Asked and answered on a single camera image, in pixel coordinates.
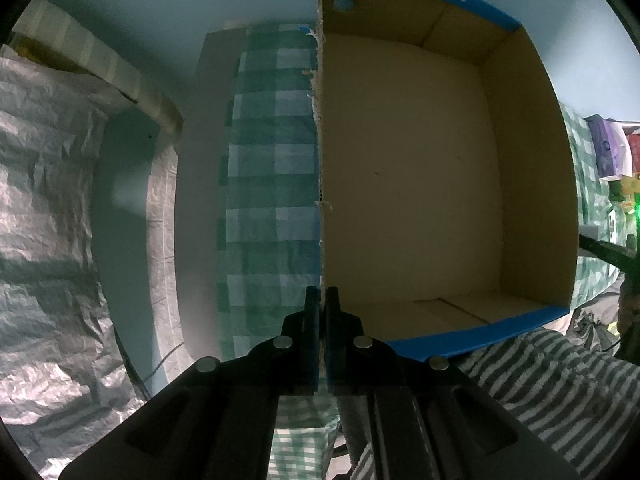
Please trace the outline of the blue-edged cardboard box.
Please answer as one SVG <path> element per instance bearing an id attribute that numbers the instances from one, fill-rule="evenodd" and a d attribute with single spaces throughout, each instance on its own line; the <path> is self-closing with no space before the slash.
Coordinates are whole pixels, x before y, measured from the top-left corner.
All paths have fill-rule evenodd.
<path id="1" fill-rule="evenodd" d="M 570 142 L 524 26 L 483 0 L 320 0 L 322 271 L 424 361 L 570 310 Z"/>

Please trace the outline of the green checkered tablecloth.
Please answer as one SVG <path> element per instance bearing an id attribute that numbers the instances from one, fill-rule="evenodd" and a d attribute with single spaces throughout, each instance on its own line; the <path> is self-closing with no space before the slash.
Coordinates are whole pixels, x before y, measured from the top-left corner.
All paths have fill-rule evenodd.
<path id="1" fill-rule="evenodd" d="M 226 360 L 279 335 L 320 284 L 316 67 L 311 24 L 241 32 L 218 180 L 216 311 Z"/>

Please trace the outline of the grey crinkled woven sack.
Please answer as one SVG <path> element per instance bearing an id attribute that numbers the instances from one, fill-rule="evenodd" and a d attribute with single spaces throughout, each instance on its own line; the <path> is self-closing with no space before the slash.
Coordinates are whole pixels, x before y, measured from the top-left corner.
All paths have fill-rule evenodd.
<path id="1" fill-rule="evenodd" d="M 141 405 L 90 220 L 103 133 L 127 105 L 99 78 L 1 50 L 1 418 L 46 479 Z"/>

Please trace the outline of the grey striped towel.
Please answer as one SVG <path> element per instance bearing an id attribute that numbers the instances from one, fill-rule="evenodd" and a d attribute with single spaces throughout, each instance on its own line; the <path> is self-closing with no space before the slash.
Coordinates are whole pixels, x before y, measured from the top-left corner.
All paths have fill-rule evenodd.
<path id="1" fill-rule="evenodd" d="M 356 479 L 634 479 L 635 353 L 490 327 L 348 340 L 334 382 Z"/>

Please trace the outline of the purple product box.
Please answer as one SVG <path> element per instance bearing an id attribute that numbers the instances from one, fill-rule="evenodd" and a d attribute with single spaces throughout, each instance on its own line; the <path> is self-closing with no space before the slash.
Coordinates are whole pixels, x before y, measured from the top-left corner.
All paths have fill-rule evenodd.
<path id="1" fill-rule="evenodd" d="M 631 148 L 623 127 L 612 119 L 595 114 L 586 118 L 596 153 L 599 177 L 620 180 L 634 174 Z"/>

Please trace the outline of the red package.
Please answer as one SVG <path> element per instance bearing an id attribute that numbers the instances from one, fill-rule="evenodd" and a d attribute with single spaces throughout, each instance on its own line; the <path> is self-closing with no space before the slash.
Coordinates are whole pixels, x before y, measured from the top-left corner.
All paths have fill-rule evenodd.
<path id="1" fill-rule="evenodd" d="M 628 134 L 627 142 L 631 152 L 632 173 L 638 174 L 640 172 L 640 134 Z"/>

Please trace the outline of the striped beige cushion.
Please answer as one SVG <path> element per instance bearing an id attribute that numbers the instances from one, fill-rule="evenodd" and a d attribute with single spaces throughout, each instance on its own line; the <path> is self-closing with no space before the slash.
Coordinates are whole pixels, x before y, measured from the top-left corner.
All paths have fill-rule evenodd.
<path id="1" fill-rule="evenodd" d="M 32 0 L 12 27 L 13 47 L 57 70 L 86 72 L 118 90 L 165 131 L 178 136 L 183 118 L 154 81 L 70 14 L 48 0 Z"/>

